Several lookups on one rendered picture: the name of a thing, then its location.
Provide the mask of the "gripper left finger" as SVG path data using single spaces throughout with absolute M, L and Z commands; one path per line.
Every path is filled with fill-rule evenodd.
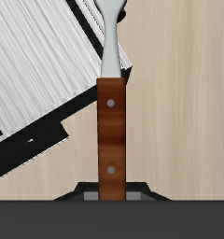
M 56 201 L 97 201 L 99 199 L 97 182 L 78 182 L 75 189 Z

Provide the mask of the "wooden-handled silver fork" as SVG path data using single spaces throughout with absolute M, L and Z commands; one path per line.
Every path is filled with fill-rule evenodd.
M 100 201 L 126 200 L 126 85 L 121 76 L 117 21 L 126 0 L 94 0 L 103 16 L 105 40 L 97 85 Z

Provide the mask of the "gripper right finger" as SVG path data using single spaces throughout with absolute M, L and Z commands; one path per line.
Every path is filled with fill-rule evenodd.
M 126 183 L 127 201 L 169 201 L 169 198 L 152 191 L 146 182 Z

